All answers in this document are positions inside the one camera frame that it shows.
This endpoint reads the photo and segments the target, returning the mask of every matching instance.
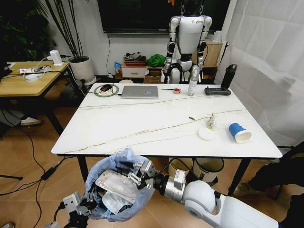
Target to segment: white curtain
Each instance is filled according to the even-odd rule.
[[[220,64],[238,66],[231,84],[276,145],[304,140],[304,0],[237,0]]]

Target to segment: tv screen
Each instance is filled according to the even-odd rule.
[[[197,11],[201,0],[195,0]],[[230,0],[205,0],[210,30],[221,30]],[[169,21],[181,15],[181,0],[98,0],[104,33],[168,33]]]

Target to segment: shoe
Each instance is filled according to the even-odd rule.
[[[42,123],[41,120],[36,120],[34,118],[28,117],[25,120],[21,120],[20,125],[21,126],[30,126],[30,125],[36,125]]]
[[[0,228],[15,228],[15,224],[12,223],[12,222],[9,222],[9,223],[3,225],[3,226],[0,227]]]
[[[240,183],[236,187],[233,195],[235,196],[247,196],[247,195],[258,195],[261,191],[252,189],[252,187],[247,183]]]

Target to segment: black water bottle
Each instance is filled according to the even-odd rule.
[[[228,66],[226,68],[226,73],[225,76],[223,78],[222,84],[220,85],[221,88],[223,89],[228,89],[232,79],[234,77],[234,74],[236,73],[237,70],[237,65],[236,64],[231,64],[230,66]]]

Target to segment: mouse pad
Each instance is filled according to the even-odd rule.
[[[116,85],[113,85],[113,91],[112,89],[109,89],[108,91],[102,92],[100,91],[100,88],[103,87],[104,85],[98,86],[95,90],[94,93],[96,96],[99,97],[109,97],[109,96],[114,96],[115,94],[118,93],[119,88]]]

